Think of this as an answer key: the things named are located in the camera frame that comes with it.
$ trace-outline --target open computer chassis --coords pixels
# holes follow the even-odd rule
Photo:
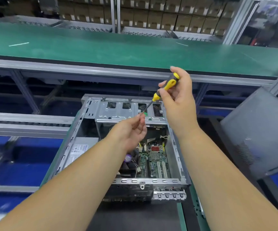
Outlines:
[[[139,98],[83,96],[83,106],[51,165],[48,180],[103,139],[114,124],[142,112],[150,100]],[[104,201],[186,199],[185,189],[191,180],[161,101],[148,108],[145,124],[148,128],[146,137],[137,149],[128,153]]]

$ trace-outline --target purple capacitor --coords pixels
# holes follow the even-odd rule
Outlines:
[[[132,161],[132,156],[129,155],[129,154],[127,154],[127,155],[125,156],[124,162],[128,163],[128,162],[131,162],[131,161]]]

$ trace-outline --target screwdriver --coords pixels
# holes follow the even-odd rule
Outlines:
[[[177,84],[179,79],[180,79],[180,76],[177,73],[173,73],[169,77],[169,79],[167,79],[167,82],[164,84],[164,86],[162,86],[162,88],[165,89],[166,91],[168,91],[169,88],[172,88],[173,86],[175,86]],[[157,90],[157,92],[153,96],[152,101],[147,105],[147,107],[142,111],[142,113],[144,113],[153,102],[155,102],[159,99],[160,99],[160,93],[159,93],[159,90]]]

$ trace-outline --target hand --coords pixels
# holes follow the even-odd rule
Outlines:
[[[178,138],[183,138],[194,128],[199,128],[192,93],[192,81],[185,70],[174,66],[171,66],[170,70],[177,73],[180,80],[176,86],[168,91],[161,88],[159,92],[166,108],[166,116],[170,127]],[[161,82],[159,87],[162,87],[165,82]]]
[[[119,146],[127,153],[136,148],[146,133],[145,116],[138,114],[133,118],[120,121],[114,125],[106,138],[120,143]]]

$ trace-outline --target forearm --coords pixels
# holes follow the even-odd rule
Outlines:
[[[211,230],[278,230],[278,210],[201,129],[179,142]]]
[[[86,230],[125,154],[100,141],[2,219],[0,230]]]

